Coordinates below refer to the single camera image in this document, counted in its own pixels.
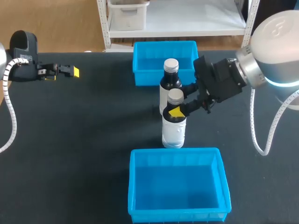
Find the coiled white cable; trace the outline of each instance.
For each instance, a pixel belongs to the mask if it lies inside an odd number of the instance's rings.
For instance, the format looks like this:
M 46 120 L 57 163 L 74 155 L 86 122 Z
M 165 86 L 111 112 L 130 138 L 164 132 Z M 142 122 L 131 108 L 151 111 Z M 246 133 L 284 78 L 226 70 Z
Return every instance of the coiled white cable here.
M 10 61 L 5 68 L 5 72 L 4 72 L 4 76 L 3 76 L 3 94 L 4 94 L 4 99 L 5 99 L 6 105 L 8 107 L 9 113 L 10 113 L 11 121 L 13 124 L 13 129 L 12 129 L 12 132 L 11 132 L 8 142 L 0 148 L 0 153 L 2 153 L 5 149 L 7 149 L 13 143 L 14 138 L 17 134 L 17 119 L 15 116 L 13 105 L 11 104 L 9 94 L 8 94 L 9 72 L 15 64 L 28 64 L 28 63 L 29 63 L 29 61 L 27 59 L 15 58 L 12 61 Z
M 251 128 L 251 137 L 252 137 L 252 141 L 254 144 L 254 147 L 256 148 L 256 150 L 259 152 L 259 154 L 266 156 L 268 155 L 270 148 L 271 148 L 271 144 L 272 144 L 272 140 L 273 140 L 273 136 L 275 133 L 275 129 L 277 127 L 277 124 L 282 116 L 282 114 L 284 113 L 284 111 L 286 110 L 286 108 L 290 105 L 291 102 L 293 102 L 297 97 L 299 97 L 299 90 L 297 90 L 296 92 L 294 92 L 292 95 L 290 95 L 285 101 L 284 103 L 280 106 L 279 110 L 277 111 L 274 120 L 271 124 L 270 130 L 269 130 L 269 134 L 268 134 L 268 139 L 267 139 L 267 143 L 266 143 L 266 148 L 263 151 L 256 140 L 256 131 L 255 131 L 255 126 L 254 126 L 254 96 L 255 96 L 255 90 L 251 89 L 251 97 L 250 97 L 250 128 Z

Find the bottle cap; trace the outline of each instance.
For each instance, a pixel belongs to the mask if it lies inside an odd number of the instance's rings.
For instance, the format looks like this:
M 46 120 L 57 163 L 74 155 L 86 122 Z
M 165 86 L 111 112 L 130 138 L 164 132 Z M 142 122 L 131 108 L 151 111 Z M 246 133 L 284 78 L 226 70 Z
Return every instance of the bottle cap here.
M 168 58 L 164 61 L 164 71 L 174 73 L 178 71 L 178 61 L 174 58 Z
M 167 96 L 167 101 L 172 105 L 179 105 L 184 101 L 184 93 L 180 89 L 171 89 Z

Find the glowing blue ring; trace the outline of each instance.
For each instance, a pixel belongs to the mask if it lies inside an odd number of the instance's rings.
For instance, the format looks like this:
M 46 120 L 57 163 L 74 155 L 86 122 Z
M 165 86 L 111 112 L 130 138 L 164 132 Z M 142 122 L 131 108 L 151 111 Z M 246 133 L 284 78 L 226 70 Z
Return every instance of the glowing blue ring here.
M 296 82 L 292 82 L 292 83 L 275 83 L 271 80 L 269 80 L 267 77 L 265 77 L 265 79 L 267 80 L 268 83 L 274 85 L 274 86 L 278 86 L 278 87 L 294 87 L 299 85 L 299 80 Z

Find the blue plastic crate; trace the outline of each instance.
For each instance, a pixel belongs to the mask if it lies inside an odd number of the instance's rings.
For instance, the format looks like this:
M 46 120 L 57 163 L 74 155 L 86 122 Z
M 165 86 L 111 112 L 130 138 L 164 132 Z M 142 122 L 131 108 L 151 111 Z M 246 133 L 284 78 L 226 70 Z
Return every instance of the blue plastic crate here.
M 219 149 L 132 151 L 128 212 L 133 223 L 224 221 L 230 211 Z
M 193 61 L 198 58 L 195 41 L 136 42 L 133 72 L 137 86 L 159 85 L 164 75 L 164 61 L 178 60 L 178 76 L 183 85 L 195 82 Z

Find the white metal shelf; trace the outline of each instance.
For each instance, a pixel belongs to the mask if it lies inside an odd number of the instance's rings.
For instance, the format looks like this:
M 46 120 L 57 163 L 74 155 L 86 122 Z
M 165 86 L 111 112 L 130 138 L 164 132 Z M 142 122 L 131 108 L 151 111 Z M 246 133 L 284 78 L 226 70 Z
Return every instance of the white metal shelf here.
M 153 0 L 144 30 L 118 31 L 110 21 L 111 38 L 244 35 L 246 26 L 234 0 Z
M 108 20 L 106 17 L 106 0 L 97 0 L 105 51 L 116 52 L 122 47 L 111 44 L 111 37 L 244 35 L 242 46 L 245 46 L 249 43 L 260 2 L 250 1 L 246 26 L 240 13 L 244 0 L 153 0 L 148 8 L 150 16 L 144 31 L 116 31 L 111 24 L 111 15 Z

